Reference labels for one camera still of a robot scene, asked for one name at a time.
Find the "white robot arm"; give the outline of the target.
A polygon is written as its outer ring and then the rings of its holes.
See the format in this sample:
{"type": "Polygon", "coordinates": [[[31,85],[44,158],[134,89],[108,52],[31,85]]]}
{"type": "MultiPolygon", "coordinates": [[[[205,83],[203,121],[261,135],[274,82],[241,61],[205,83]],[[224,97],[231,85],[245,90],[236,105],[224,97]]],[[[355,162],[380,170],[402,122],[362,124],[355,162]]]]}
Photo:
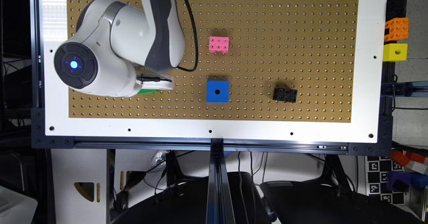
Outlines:
{"type": "Polygon", "coordinates": [[[136,8],[117,0],[93,0],[76,33],[53,58],[61,81],[84,94],[131,97],[141,90],[172,90],[185,53],[175,0],[141,0],[136,8]]]}

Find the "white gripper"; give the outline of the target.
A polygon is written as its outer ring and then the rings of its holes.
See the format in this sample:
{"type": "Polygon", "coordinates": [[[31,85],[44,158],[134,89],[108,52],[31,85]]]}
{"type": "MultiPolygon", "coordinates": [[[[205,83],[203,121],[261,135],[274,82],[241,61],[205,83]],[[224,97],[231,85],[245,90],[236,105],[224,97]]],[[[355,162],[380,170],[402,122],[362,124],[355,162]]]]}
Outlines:
{"type": "Polygon", "coordinates": [[[156,73],[141,73],[136,76],[134,91],[141,90],[172,90],[175,86],[172,76],[156,73]]]}

